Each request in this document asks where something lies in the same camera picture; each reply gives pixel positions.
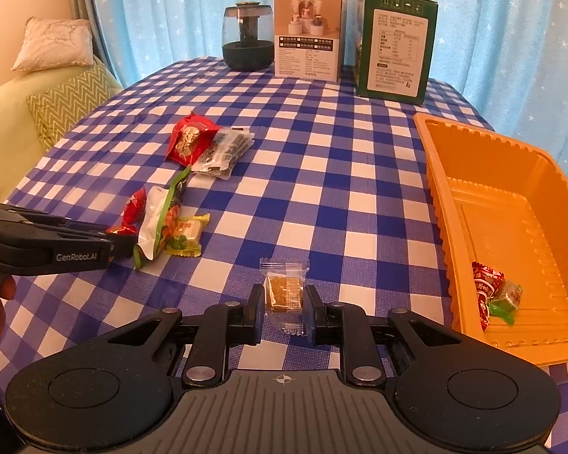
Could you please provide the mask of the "silver black snack packet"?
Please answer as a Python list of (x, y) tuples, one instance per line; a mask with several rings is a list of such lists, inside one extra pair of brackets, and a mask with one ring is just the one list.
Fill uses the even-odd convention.
[(242, 128), (222, 128), (192, 165), (192, 171), (227, 180), (240, 158), (254, 143), (254, 134)]

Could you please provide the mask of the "dark glass humidifier jar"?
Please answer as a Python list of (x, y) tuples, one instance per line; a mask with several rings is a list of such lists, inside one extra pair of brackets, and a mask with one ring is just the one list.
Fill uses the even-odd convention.
[(233, 71), (255, 72), (274, 62), (273, 10), (268, 4), (238, 2), (223, 13), (222, 57)]

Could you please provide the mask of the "green chevron pillow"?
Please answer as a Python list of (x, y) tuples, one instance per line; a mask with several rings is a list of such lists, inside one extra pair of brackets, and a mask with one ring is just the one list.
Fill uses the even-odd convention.
[(95, 64), (60, 84), (26, 97), (44, 152), (120, 90), (111, 73), (102, 64)]

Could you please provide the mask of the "yellow green candy packet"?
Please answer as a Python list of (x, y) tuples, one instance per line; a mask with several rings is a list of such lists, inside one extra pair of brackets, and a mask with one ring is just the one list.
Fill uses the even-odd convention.
[(181, 217), (176, 220), (174, 232), (164, 248), (167, 254), (180, 257), (199, 257), (201, 236), (210, 221), (210, 214)]

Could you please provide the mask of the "green tea box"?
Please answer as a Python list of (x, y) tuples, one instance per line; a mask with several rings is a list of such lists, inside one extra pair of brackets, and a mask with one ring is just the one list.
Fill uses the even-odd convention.
[(361, 0), (354, 77), (359, 96), (422, 104), (435, 43), (434, 0)]

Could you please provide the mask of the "large red snack packet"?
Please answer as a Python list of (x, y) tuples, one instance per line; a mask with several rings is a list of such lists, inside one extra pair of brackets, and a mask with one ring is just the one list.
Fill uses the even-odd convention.
[(204, 116), (190, 113), (172, 129), (166, 159), (184, 167), (193, 165), (214, 140), (219, 126)]

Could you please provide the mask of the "white beige product box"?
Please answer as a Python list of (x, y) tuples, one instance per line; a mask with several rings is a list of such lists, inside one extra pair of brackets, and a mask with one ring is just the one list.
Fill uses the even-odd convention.
[(274, 0), (275, 74), (339, 81), (346, 0)]

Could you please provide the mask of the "green candy in tray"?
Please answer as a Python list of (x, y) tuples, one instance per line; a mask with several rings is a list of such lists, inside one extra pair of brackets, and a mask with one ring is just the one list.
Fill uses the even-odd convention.
[(513, 326), (522, 294), (523, 289), (520, 285), (505, 280), (488, 303), (490, 315), (502, 319), (509, 326)]

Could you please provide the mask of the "white green snack bag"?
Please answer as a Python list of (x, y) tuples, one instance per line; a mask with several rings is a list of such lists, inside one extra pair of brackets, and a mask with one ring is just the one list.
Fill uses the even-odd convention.
[(187, 166), (170, 179), (168, 187), (155, 185), (148, 191), (137, 244), (133, 249), (136, 271), (155, 260), (172, 237), (190, 171), (192, 169)]

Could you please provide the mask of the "dark red candy in tray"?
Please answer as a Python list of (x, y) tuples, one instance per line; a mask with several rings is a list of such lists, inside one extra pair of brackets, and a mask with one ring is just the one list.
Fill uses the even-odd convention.
[(505, 277), (502, 272), (478, 261), (473, 261), (472, 272), (477, 292), (480, 325), (481, 329), (485, 330), (489, 325), (489, 302), (503, 285)]

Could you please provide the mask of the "clear brown biscuit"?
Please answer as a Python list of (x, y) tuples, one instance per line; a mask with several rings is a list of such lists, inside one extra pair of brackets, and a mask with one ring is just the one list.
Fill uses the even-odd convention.
[(307, 259), (262, 258), (265, 313), (271, 325), (291, 336), (304, 336), (304, 282)]

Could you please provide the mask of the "grey curtain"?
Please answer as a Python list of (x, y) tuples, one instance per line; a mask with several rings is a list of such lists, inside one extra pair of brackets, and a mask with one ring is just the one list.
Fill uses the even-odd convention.
[(94, 53), (106, 65), (108, 58), (106, 57), (105, 46), (98, 28), (94, 0), (69, 0), (69, 6), (75, 19), (87, 20), (89, 22)]

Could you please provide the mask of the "small red candy packet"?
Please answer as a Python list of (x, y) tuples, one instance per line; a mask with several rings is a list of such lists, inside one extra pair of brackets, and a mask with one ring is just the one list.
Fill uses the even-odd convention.
[(145, 205), (147, 205), (147, 190), (140, 188), (127, 200), (121, 221), (106, 230), (108, 234), (137, 236), (142, 223)]

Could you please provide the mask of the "orange plastic tray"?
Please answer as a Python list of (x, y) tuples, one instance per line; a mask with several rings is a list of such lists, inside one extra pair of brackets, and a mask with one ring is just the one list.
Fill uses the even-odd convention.
[[(568, 362), (568, 178), (543, 150), (418, 113), (453, 328), (538, 366)], [(472, 264), (523, 289), (514, 324), (480, 324)]]

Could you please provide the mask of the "white embroidered pillow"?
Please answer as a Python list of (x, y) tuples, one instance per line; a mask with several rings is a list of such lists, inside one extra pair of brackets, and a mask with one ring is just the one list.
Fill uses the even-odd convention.
[(89, 20), (29, 17), (12, 71), (36, 72), (94, 64)]

